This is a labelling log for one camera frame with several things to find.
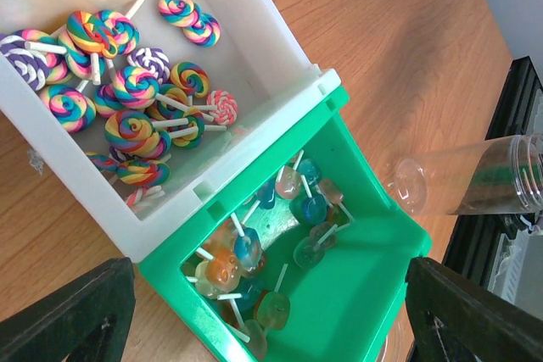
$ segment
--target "wooden table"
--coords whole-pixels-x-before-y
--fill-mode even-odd
[[[511,56],[485,0],[275,0],[311,61],[351,95],[342,115],[387,184],[403,155],[483,140]],[[0,319],[119,251],[0,118]],[[442,259],[455,218],[418,219]],[[141,276],[125,360],[214,360]],[[401,358],[411,346],[402,315]]]

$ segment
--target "white lollipop stick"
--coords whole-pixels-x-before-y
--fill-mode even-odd
[[[181,126],[181,125],[188,125],[188,119],[181,118],[181,119],[157,120],[153,122],[153,127],[155,129],[164,129],[166,127]]]
[[[292,166],[292,170],[296,171],[299,166],[299,162],[302,161],[302,156],[304,155],[304,150],[300,150],[298,153],[298,157],[296,158],[296,161],[294,161],[294,165]]]
[[[117,76],[117,71],[115,71],[113,60],[109,58],[104,58],[104,59],[105,59],[105,64],[108,67],[109,78],[111,78],[111,80],[114,81],[115,77]]]
[[[83,93],[83,90],[85,89],[85,86],[88,85],[88,80],[83,80],[79,83],[79,85],[76,87],[76,90],[79,92],[79,93]]]
[[[238,216],[237,216],[235,213],[232,212],[232,214],[230,215],[230,219],[232,220],[234,226],[236,226],[236,229],[238,230],[239,236],[244,237],[244,236],[245,236],[245,232],[244,232],[243,227],[242,227],[241,224],[239,223]]]
[[[260,205],[260,200],[257,199],[253,205],[251,205],[251,208],[249,208],[249,211],[247,211],[247,214],[245,214],[244,218],[241,220],[241,223],[245,225],[247,220],[250,218],[250,216],[256,211],[258,206]]]
[[[307,179],[305,178],[305,175],[302,174],[301,176],[302,184],[304,184],[305,193],[307,194],[307,197],[313,198],[313,194],[311,194],[311,189],[309,188],[309,184],[307,183]]]
[[[238,336],[239,339],[241,339],[244,343],[250,343],[251,341],[251,338],[249,335],[246,335],[244,334],[243,332],[241,332],[240,330],[237,330],[236,328],[234,328],[233,326],[231,326],[230,324],[226,324],[228,326],[228,328],[230,328],[234,334],[236,334]]]
[[[355,217],[352,215],[351,212],[343,205],[343,203],[339,203],[338,206],[345,212],[345,215],[347,215],[347,218],[349,218],[351,223],[355,222]]]
[[[217,300],[235,300],[236,298],[243,298],[243,294],[239,292],[230,292],[228,294],[219,294]]]
[[[134,17],[134,14],[136,14],[139,8],[142,7],[143,2],[145,2],[145,0],[136,0],[136,2],[134,2],[134,4],[125,13],[125,16],[128,19],[131,19],[132,17]]]
[[[25,48],[27,50],[40,51],[42,53],[66,54],[68,52],[66,47],[46,44],[44,42],[25,42]]]
[[[326,233],[325,233],[324,235],[321,236],[321,239],[319,239],[318,241],[316,241],[316,243],[317,243],[319,246],[321,246],[322,243],[323,243],[324,241],[326,241],[327,238],[328,238],[330,235],[332,235],[334,232],[336,232],[337,229],[338,229],[338,224],[335,224],[335,225],[332,226],[330,229],[328,229],[328,230],[326,231]]]
[[[202,248],[196,249],[196,253],[202,256],[204,259],[213,260],[215,258],[215,256],[213,256],[207,250],[202,249]]]
[[[192,135],[193,133],[198,133],[198,127],[193,126],[187,129],[181,129],[180,131],[170,131],[168,132],[168,135],[170,135],[172,139],[176,139],[178,137]]]
[[[94,85],[100,85],[100,62],[98,53],[91,53],[91,71],[92,71],[92,83]]]
[[[227,127],[223,125],[205,125],[204,129],[206,131],[225,131]]]
[[[279,278],[277,279],[277,283],[275,284],[275,288],[273,289],[274,292],[279,292],[279,289],[281,288],[281,285],[283,284],[283,279],[285,278],[285,273],[287,272],[288,263],[285,263],[283,265],[283,268],[281,269],[281,273],[279,273]]]
[[[348,224],[340,226],[338,229],[336,229],[336,233],[339,231],[342,231],[343,229],[346,229],[350,226],[350,222]]]
[[[232,306],[232,311],[234,312],[234,315],[236,316],[236,320],[238,321],[239,327],[244,329],[245,328],[244,319],[241,318],[241,313],[239,312],[239,308],[238,308],[238,305],[236,304],[236,300],[231,298],[228,301],[230,302],[230,305]]]

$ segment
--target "lollipop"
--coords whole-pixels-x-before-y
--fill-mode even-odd
[[[96,93],[94,94],[94,104],[96,105],[96,110],[100,116],[104,118],[109,118],[115,112],[119,112],[124,109],[125,106],[119,102],[113,91],[111,84],[100,85],[96,88]]]
[[[210,111],[210,115],[219,125],[232,125],[238,118],[238,103],[229,92],[221,89],[211,92],[207,96],[207,104],[217,107],[217,110]]]
[[[103,156],[95,152],[85,152],[85,154],[100,171],[117,171],[117,162],[108,156]]]
[[[69,86],[48,86],[39,97],[69,133],[84,131],[96,118],[94,103]]]
[[[159,160],[139,159],[119,164],[119,180],[136,187],[154,187],[170,177],[170,168]]]
[[[96,13],[96,17],[113,33],[119,54],[128,54],[136,49],[139,31],[124,14],[114,10],[102,10]]]
[[[183,27],[183,33],[197,46],[211,47],[215,46],[221,37],[221,26],[212,15],[203,13],[198,22],[190,27]]]
[[[185,105],[159,93],[159,82],[152,72],[139,67],[125,67],[117,73],[113,82],[115,96],[123,105],[132,109],[145,109],[157,99],[176,109]]]
[[[92,79],[92,67],[90,57],[82,52],[73,41],[66,30],[59,34],[59,45],[65,48],[65,60],[70,71],[82,80]],[[103,58],[98,59],[98,74],[104,73],[105,63]]]
[[[0,53],[19,72],[25,82],[38,91],[45,86],[51,70],[43,54],[25,49],[25,40],[20,36],[0,34]]]
[[[159,0],[159,12],[177,27],[189,27],[200,19],[200,7],[192,0]]]
[[[170,78],[170,60],[160,48],[139,48],[133,51],[126,61],[132,67],[140,67],[152,72],[159,84]]]
[[[82,11],[70,15],[66,31],[81,50],[91,54],[92,83],[100,85],[98,56],[114,58],[119,51],[113,33],[98,17]]]
[[[16,36],[20,36],[25,39],[26,42],[42,42],[57,46],[58,42],[55,38],[52,38],[49,34],[43,31],[28,29],[19,30],[14,33]],[[68,70],[68,64],[64,61],[62,55],[56,53],[45,53],[45,60],[51,72],[45,79],[47,84],[61,84],[69,81],[72,77],[70,70]]]
[[[179,63],[173,67],[170,80],[187,96],[205,97],[210,91],[210,78],[193,63]]]

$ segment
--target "white box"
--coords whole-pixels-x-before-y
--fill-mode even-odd
[[[108,1],[108,8],[120,4]],[[172,147],[164,197],[137,215],[123,201],[134,188],[121,182],[112,187],[84,154],[107,154],[105,121],[97,119],[86,131],[68,134],[9,62],[0,58],[0,109],[136,263],[340,85],[335,71],[322,73],[309,61],[272,0],[194,1],[221,23],[221,39],[214,47],[197,47],[179,28],[168,25],[158,13],[158,0],[147,0],[133,18],[141,33],[140,46],[162,48],[172,65],[180,61],[200,65],[213,89],[235,96],[238,121],[229,132],[204,135],[194,150]],[[104,8],[101,2],[87,11]],[[39,29],[30,19],[20,27],[13,23],[13,19],[0,23],[7,26],[0,26],[0,31]],[[115,60],[116,67],[124,65],[124,57]],[[89,85],[85,93],[91,96],[94,89]]]

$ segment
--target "green plastic bin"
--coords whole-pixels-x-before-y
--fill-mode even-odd
[[[256,359],[181,266],[231,212],[242,214],[241,204],[301,148],[344,192],[355,223],[309,271],[293,260],[294,246],[309,234],[307,226],[284,219],[248,225],[259,232],[268,255],[261,276],[270,290],[283,263],[290,264],[281,286],[291,302],[290,317],[282,331],[269,331],[265,361],[373,362],[378,356],[405,298],[410,259],[426,255],[431,241],[372,173],[339,115],[347,101],[341,86],[330,93],[139,264],[145,279],[219,360]],[[284,208],[287,214],[288,202],[278,200],[279,212]]]

